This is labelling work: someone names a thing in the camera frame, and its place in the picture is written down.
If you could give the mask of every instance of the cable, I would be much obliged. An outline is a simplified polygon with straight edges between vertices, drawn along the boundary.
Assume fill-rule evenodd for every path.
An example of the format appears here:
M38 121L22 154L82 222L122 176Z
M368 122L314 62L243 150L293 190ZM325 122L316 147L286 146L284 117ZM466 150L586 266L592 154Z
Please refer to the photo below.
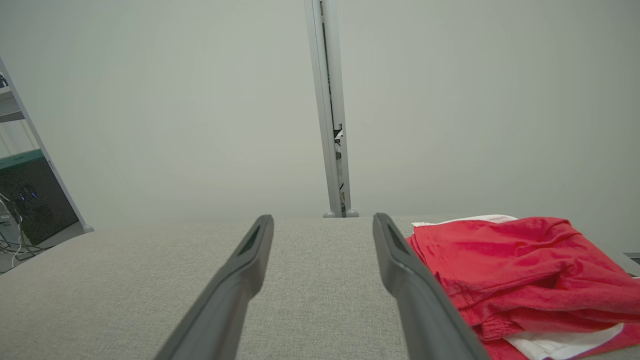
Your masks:
M13 254L15 253L15 250L12 250L12 249L10 249L10 250L3 249L3 250L2 250L2 252L3 252L3 253L5 253L5 254L11 254L11 255L13 255ZM25 251L25 252L21 252L21 253L20 253L20 254L18 254L18 255L26 255L26 254L29 254L29 253Z
M4 237L4 234L2 232L0 232L0 238L2 238L2 241L4 241L6 243L7 247L11 247L11 243Z
M38 249L38 250L34 250L34 252L41 252L41 251L44 251L44 250L49 250L52 247L55 247L55 245L50 246L50 247L39 247L39 246L36 246L36 245L26 245L26 244L24 244L24 242L22 244L23 244L22 247L25 247L25 248L26 247L34 247L34 248ZM10 246L6 246L5 247L4 245L1 245L1 244L0 244L0 250L5 250L5 251L9 252L10 254L14 253L13 249L11 249Z
M10 242L10 241L6 241L6 240L3 240L3 241L4 241L7 245L20 245L20 244L18 244L18 243L12 243L12 242ZM36 246L36 245L27 245L27 244L25 244L24 242L22 242L22 246L23 246L23 247L34 247L34 248L36 248L36 249L42 249L42 248L41 248L41 247L39 247L39 246Z
M18 253L20 252L20 250L22 249L22 244L24 243L24 231L22 231L22 215L20 215L20 213L18 212L18 207L13 203L13 201L9 200L8 197L4 196L4 194L2 192L0 192L0 196L6 200L7 202L9 202L11 205L13 205L13 210L15 211L15 214L18 216L18 251L16 251L12 258L11 258L11 268L14 268L14 264L13 261L15 260L15 257L18 255ZM9 208L7 207L7 205L0 200L0 203L2 203L2 205L8 210ZM24 243L24 248L27 249L27 252L31 254L31 257L36 256L36 254L31 251L31 249L26 245L26 243Z
M43 251L47 251L47 250L51 249L51 248L52 248L52 247L54 247L54 246L50 246L50 247L44 248L44 249L42 249L42 250L35 250L34 252L36 252L37 254L33 254L33 255L28 254L28 256L26 256L26 257L24 257L24 258L22 258L22 259L21 259L21 258L18 258L18 257L16 257L16 259L18 259L19 261L29 260L29 259L31 259L31 258L33 258L33 257L35 257L36 255L40 255L40 253L42 253Z

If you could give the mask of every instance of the gray table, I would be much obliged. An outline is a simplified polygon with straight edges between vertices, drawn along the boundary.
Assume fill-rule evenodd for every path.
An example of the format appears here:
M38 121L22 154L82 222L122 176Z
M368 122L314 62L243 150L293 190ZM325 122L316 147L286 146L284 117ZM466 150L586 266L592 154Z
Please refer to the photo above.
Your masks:
M408 236L411 222L451 218L394 221ZM238 359L406 359L371 221L275 219ZM152 359L251 224L97 231L0 275L0 359ZM611 255L640 274L633 261Z

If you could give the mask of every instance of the white wall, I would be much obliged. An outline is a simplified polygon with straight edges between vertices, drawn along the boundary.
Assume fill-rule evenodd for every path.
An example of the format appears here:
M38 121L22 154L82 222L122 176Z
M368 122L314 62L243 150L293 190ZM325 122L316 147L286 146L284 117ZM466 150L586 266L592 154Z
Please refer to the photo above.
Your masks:
M328 210L303 2L5 0L0 57L96 229Z
M352 207L640 251L640 1L338 0Z

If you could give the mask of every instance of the computer tower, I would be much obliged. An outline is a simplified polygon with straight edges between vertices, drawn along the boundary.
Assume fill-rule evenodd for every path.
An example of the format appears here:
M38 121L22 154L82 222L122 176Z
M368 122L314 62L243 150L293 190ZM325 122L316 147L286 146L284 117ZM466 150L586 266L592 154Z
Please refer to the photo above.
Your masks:
M78 221L40 149L0 159L0 192L22 215L22 230L33 245Z

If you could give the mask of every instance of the red towel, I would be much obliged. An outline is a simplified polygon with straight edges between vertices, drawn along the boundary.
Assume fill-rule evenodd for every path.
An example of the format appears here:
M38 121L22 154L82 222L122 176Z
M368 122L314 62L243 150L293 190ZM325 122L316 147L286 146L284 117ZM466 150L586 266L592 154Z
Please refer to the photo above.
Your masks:
M640 282L567 220L467 220L414 231L407 241L490 353L492 344L506 346L501 339L519 332L640 323ZM634 334L618 348L640 343L640 332Z

